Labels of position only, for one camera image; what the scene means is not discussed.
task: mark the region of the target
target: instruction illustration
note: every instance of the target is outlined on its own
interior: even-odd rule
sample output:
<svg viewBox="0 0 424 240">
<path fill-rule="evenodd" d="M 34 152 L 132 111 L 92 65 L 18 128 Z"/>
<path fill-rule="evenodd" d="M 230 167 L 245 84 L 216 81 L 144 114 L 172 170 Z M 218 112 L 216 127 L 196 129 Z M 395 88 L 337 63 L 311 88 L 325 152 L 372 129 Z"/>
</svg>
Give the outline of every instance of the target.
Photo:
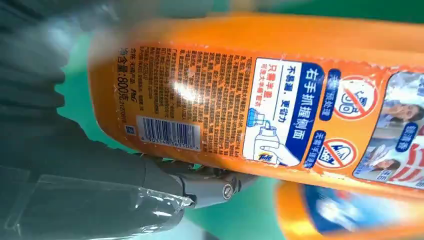
<svg viewBox="0 0 424 240">
<path fill-rule="evenodd" d="M 324 73 L 314 63 L 258 58 L 244 136 L 246 159 L 300 164 L 320 100 Z"/>
<path fill-rule="evenodd" d="M 333 138 L 325 140 L 319 152 L 317 164 L 327 169 L 349 166 L 357 157 L 357 149 L 348 140 Z"/>
<path fill-rule="evenodd" d="M 335 114 L 346 120 L 358 120 L 370 114 L 378 99 L 377 88 L 364 76 L 348 76 L 340 82 Z"/>
</svg>

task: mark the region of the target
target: photo of woman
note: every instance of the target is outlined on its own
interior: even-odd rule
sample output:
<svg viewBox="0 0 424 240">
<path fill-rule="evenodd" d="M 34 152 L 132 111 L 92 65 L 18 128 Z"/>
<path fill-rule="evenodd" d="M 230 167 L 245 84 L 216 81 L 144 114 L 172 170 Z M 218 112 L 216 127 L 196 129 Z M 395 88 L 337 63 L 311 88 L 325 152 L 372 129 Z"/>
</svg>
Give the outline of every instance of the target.
<svg viewBox="0 0 424 240">
<path fill-rule="evenodd" d="M 392 149 L 392 147 L 387 147 L 383 144 L 376 147 L 369 154 L 366 154 L 361 162 L 364 164 L 361 168 L 361 173 L 363 174 L 383 170 L 393 170 L 393 172 L 395 172 L 401 166 L 401 162 L 393 158 L 386 158 L 390 149 Z"/>
<path fill-rule="evenodd" d="M 388 127 L 390 123 L 416 122 L 424 118 L 424 108 L 418 104 L 402 104 L 399 100 L 383 103 L 377 127 Z"/>
</svg>

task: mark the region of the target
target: plastic wrap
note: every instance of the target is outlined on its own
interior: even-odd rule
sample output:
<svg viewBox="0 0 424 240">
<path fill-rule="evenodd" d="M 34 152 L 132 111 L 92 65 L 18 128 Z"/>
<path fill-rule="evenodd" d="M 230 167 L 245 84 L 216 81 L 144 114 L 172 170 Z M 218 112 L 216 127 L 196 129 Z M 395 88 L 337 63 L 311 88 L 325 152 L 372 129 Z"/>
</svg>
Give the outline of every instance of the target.
<svg viewBox="0 0 424 240">
<path fill-rule="evenodd" d="M 174 227 L 193 203 L 138 186 L 51 175 L 31 182 L 28 172 L 21 173 L 2 175 L 3 194 L 15 196 L 2 216 L 2 239 L 129 239 Z"/>
</svg>

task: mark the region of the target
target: plastic bottle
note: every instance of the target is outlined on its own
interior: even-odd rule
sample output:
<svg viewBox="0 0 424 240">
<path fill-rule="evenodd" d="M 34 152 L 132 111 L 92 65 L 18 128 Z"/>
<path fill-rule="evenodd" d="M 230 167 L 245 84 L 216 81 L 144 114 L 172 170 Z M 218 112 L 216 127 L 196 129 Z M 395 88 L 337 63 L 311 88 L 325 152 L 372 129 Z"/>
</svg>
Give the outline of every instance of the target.
<svg viewBox="0 0 424 240">
<path fill-rule="evenodd" d="M 98 124 L 124 145 L 304 184 L 424 197 L 423 26 L 252 13 L 155 21 L 105 58 L 111 36 L 92 40 L 90 89 Z M 259 146 L 266 123 L 273 145 Z M 257 161 L 258 146 L 282 160 Z M 376 154 L 381 146 L 386 154 Z"/>
<path fill-rule="evenodd" d="M 254 138 L 254 151 L 252 159 L 255 161 L 266 162 L 270 164 L 278 164 L 277 156 L 272 152 L 266 151 L 261 147 L 269 146 L 270 148 L 277 149 L 280 145 L 280 140 L 277 136 L 276 128 L 270 126 L 269 128 L 262 126 L 259 134 Z"/>
<path fill-rule="evenodd" d="M 288 240 L 390 240 L 424 234 L 424 204 L 282 182 L 275 209 Z"/>
</svg>

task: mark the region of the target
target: barcode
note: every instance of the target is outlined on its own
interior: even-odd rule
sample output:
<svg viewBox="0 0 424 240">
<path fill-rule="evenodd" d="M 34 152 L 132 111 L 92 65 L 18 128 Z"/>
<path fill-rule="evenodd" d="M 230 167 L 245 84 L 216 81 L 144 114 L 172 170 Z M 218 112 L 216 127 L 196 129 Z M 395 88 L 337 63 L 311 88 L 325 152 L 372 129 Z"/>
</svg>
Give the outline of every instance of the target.
<svg viewBox="0 0 424 240">
<path fill-rule="evenodd" d="M 143 142 L 200 151 L 198 125 L 138 116 L 137 126 Z"/>
</svg>

